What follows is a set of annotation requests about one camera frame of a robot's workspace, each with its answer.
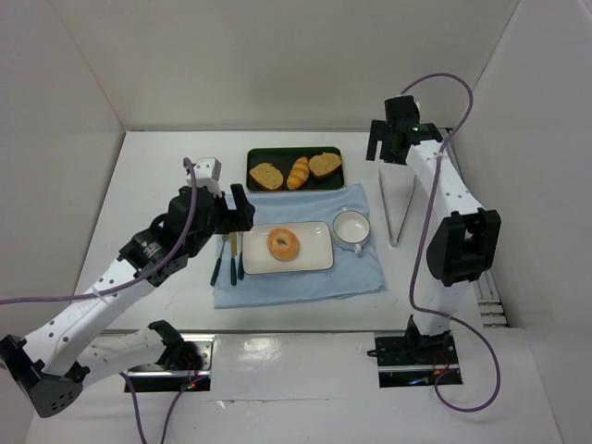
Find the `pink glazed donut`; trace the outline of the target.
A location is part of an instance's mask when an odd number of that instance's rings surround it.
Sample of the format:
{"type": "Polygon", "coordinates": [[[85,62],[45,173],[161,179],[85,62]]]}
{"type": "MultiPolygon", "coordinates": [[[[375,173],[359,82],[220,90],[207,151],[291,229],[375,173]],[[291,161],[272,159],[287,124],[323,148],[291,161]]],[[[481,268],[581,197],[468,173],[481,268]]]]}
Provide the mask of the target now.
{"type": "Polygon", "coordinates": [[[281,262],[294,260],[300,252],[298,237],[286,228],[272,229],[267,236],[266,245],[272,256],[281,262]]]}

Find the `metal tongs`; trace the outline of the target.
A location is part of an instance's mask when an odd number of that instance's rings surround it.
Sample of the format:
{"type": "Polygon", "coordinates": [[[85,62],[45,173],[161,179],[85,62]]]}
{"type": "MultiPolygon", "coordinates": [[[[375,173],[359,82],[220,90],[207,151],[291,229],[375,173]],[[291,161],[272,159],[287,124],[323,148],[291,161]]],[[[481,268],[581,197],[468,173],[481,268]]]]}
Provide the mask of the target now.
{"type": "Polygon", "coordinates": [[[378,170],[378,185],[385,212],[389,243],[399,242],[414,192],[413,171],[407,166],[385,164],[378,170]]]}

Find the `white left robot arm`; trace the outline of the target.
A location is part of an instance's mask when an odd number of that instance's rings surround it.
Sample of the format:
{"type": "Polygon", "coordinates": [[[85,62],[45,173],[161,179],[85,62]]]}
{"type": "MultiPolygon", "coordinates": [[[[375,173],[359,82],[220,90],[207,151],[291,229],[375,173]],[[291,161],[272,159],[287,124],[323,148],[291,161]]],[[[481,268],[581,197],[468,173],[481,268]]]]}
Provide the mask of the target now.
{"type": "Polygon", "coordinates": [[[216,284],[207,278],[214,266],[214,247],[185,261],[171,260],[168,280],[160,286],[134,282],[134,267],[117,260],[87,291],[38,330],[26,336],[24,350],[34,362],[49,364],[63,356],[93,376],[112,370],[113,361],[91,342],[118,318],[152,320],[167,317],[183,327],[228,331],[353,330],[371,314],[372,295],[385,288],[375,251],[362,255],[334,247],[314,229],[330,223],[339,210],[369,210],[363,185],[375,177],[364,159],[363,132],[286,131],[157,131],[130,132],[117,160],[101,227],[130,227],[163,206],[165,194],[180,181],[174,165],[184,157],[216,159],[224,181],[244,178],[251,150],[317,152],[337,149],[344,162],[346,185],[334,191],[251,192],[254,224],[290,226],[310,231],[301,242],[304,252],[294,272],[253,272],[269,265],[266,248],[247,248],[246,278],[232,286],[228,276],[216,284]]]}

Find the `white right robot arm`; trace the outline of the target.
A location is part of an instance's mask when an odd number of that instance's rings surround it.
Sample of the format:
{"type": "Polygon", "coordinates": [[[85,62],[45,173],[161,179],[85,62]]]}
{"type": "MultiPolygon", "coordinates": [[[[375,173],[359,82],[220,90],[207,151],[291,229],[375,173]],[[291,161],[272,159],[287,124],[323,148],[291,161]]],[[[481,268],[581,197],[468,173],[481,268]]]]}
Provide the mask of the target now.
{"type": "Polygon", "coordinates": [[[431,237],[420,241],[419,263],[434,283],[413,296],[411,325],[429,339],[450,331],[465,293],[492,266],[501,219],[487,210],[465,186],[433,124],[422,124],[411,95],[385,101],[388,129],[381,155],[410,167],[428,193],[427,215],[438,223],[431,237]]]}

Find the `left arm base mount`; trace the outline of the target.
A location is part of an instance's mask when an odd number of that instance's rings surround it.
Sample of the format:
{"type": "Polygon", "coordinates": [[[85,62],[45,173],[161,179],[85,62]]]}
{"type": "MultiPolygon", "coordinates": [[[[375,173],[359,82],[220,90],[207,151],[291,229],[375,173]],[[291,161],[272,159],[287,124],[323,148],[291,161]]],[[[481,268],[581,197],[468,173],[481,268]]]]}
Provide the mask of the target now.
{"type": "Polygon", "coordinates": [[[184,343],[155,364],[132,367],[127,377],[139,393],[206,392],[211,387],[214,337],[183,334],[184,343]]]}

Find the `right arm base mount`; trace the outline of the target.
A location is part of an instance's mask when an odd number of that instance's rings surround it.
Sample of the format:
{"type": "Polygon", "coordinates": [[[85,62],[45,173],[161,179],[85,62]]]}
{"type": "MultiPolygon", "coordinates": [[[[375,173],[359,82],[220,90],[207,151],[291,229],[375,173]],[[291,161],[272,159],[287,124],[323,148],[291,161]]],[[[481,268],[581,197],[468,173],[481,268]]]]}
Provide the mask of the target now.
{"type": "Polygon", "coordinates": [[[463,377],[452,336],[442,345],[412,350],[404,336],[377,336],[366,352],[376,361],[379,386],[386,388],[429,387],[439,377],[441,386],[461,385],[463,377]]]}

